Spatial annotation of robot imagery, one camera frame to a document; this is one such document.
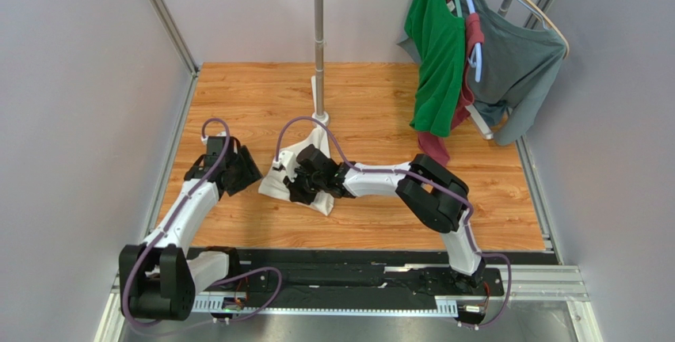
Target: aluminum frame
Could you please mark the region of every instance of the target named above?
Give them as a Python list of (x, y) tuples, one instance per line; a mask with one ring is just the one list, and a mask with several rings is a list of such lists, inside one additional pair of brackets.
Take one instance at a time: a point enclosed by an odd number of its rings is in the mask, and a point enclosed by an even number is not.
[[(155, 193), (155, 202), (151, 210), (151, 219), (148, 223), (148, 230), (154, 226), (154, 223), (156, 222), (159, 214), (159, 208), (162, 204), (164, 191), (168, 185), (169, 175), (177, 153), (177, 147), (180, 142), (181, 132), (185, 126), (189, 107), (192, 103), (199, 72), (199, 67), (195, 64), (192, 56), (189, 53), (189, 49), (185, 45), (182, 37), (180, 37), (180, 33), (178, 32), (177, 27), (171, 18), (163, 0), (151, 0), (151, 2), (153, 3), (155, 10), (158, 12), (160, 19), (162, 19), (162, 23), (165, 25), (166, 31), (169, 33), (172, 41), (176, 45), (179, 54), (181, 54), (181, 58), (183, 59), (186, 67), (193, 73), (193, 80), (186, 93), (187, 95), (181, 110), (181, 116), (175, 127), (170, 152), (167, 154), (165, 168), (162, 171), (162, 179), (160, 180)], [(542, 227), (542, 234), (545, 238), (544, 242), (547, 244), (547, 248), (551, 248), (555, 251), (555, 243), (553, 238), (551, 238), (551, 223), (548, 220), (545, 201), (540, 191), (539, 180), (536, 175), (535, 167), (532, 164), (525, 138), (519, 139), (517, 141), (517, 149), (519, 155), (521, 156), (521, 164), (523, 166), (526, 181), (528, 182), (528, 188), (532, 196), (532, 202), (535, 206), (536, 213)], [(502, 277), (507, 277), (506, 267), (504, 265), (488, 265), (488, 267), (499, 268), (501, 270)], [(567, 303), (570, 316), (574, 320), (574, 327), (578, 340), (602, 340), (593, 314), (593, 308), (591, 306), (589, 296), (585, 289), (585, 285), (578, 267), (566, 265), (514, 264), (512, 265), (512, 275), (511, 302), (564, 301)], [(452, 302), (455, 301), (476, 299), (471, 296), (442, 297), (443, 298), (438, 299), (441, 301), (440, 303), (442, 306), (448, 306), (448, 304), (451, 305)], [(122, 330), (124, 328), (124, 317), (119, 311), (119, 304), (120, 287), (119, 277), (117, 277), (113, 287), (111, 288), (111, 292), (109, 294), (109, 298), (94, 340), (113, 342), (120, 339)], [(286, 312), (283, 314), (288, 314), (288, 310), (279, 311), (282, 313)], [(304, 311), (302, 314), (311, 314), (311, 312)], [(399, 314), (386, 313), (386, 315), (400, 317), (408, 316), (408, 314), (405, 314), (405, 312)]]

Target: clothing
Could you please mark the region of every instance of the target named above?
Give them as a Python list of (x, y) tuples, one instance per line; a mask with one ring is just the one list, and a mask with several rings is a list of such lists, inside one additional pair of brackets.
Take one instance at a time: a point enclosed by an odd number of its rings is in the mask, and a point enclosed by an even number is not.
[(445, 148), (443, 139), (429, 132), (418, 132), (418, 146), (435, 162), (446, 166), (450, 161), (450, 154)]
[[(476, 44), (485, 43), (485, 35), (483, 35), (480, 29), (480, 16), (477, 13), (471, 13), (467, 16), (466, 20), (467, 26), (467, 59), (471, 56), (471, 53), (474, 50)], [(464, 63), (464, 80), (462, 82), (462, 91), (460, 93), (460, 98), (457, 101), (457, 106), (455, 107), (455, 115), (452, 116), (452, 124), (450, 129), (454, 130), (459, 126), (466, 118), (471, 116), (469, 110), (466, 109), (468, 105), (474, 103), (475, 97), (474, 93), (471, 91), (471, 88), (467, 84), (467, 79), (469, 76), (469, 71), (471, 70), (471, 65), (469, 62)]]
[[(304, 139), (302, 142), (293, 144), (292, 146), (287, 146), (286, 148), (281, 149), (281, 153), (284, 151), (290, 151), (296, 156), (300, 153), (301, 150), (305, 149), (310, 144), (313, 144), (319, 150), (323, 152), (327, 157), (330, 157), (330, 148), (328, 147), (328, 135), (323, 128), (315, 127)], [(279, 200), (289, 201), (291, 200), (291, 193), (286, 188), (284, 184), (284, 178), (286, 177), (287, 172), (285, 170), (277, 171), (273, 166), (269, 167), (269, 172), (267, 176), (262, 178), (260, 187), (258, 187), (257, 192), (276, 198)], [(328, 215), (333, 210), (335, 199), (328, 193), (321, 191), (317, 193), (314, 202), (309, 205), (312, 209), (320, 212), (323, 215)]]
[(482, 78), (469, 74), (467, 84), (475, 107), (489, 125), (498, 124), (507, 108), (512, 112), (494, 141), (507, 145), (534, 123), (565, 56), (566, 46), (552, 29), (526, 29), (509, 23), (491, 10), (485, 0), (474, 0), (485, 34)]
[(419, 86), (410, 126), (447, 137), (462, 89), (464, 20), (448, 10), (445, 0), (413, 0), (404, 30), (418, 51)]

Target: green t-shirt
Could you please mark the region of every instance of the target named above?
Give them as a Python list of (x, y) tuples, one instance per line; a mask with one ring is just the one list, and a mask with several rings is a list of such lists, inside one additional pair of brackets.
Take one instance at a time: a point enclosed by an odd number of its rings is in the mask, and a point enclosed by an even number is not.
[(445, 0), (413, 0), (404, 29), (421, 57), (410, 126), (447, 137), (462, 90), (464, 19)]

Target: gray wall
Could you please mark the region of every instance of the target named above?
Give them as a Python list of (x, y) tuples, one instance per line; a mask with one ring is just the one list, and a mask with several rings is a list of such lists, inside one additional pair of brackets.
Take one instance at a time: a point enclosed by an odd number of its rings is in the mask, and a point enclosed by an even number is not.
[[(497, 8), (501, 0), (488, 0)], [(166, 0), (198, 63), (314, 61), (314, 0)], [(409, 62), (395, 45), (410, 0), (325, 0), (326, 60)], [(514, 3), (509, 19), (528, 12)]]
[(92, 340), (187, 70), (148, 0), (0, 0), (0, 339)]
[(571, 55), (528, 133), (604, 338), (672, 340), (673, 0), (556, 0)]

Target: gray t-shirt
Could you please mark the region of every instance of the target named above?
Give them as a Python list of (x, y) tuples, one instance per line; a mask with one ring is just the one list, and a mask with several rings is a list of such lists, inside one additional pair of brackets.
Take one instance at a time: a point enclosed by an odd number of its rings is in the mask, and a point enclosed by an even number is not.
[(485, 34), (482, 77), (476, 82), (470, 72), (467, 84), (474, 92), (476, 109), (489, 125), (498, 124), (506, 109), (512, 109), (506, 123), (494, 134), (494, 141), (504, 146), (534, 124), (558, 75), (566, 46), (552, 29), (513, 25), (491, 10), (485, 0), (474, 0), (474, 5)]

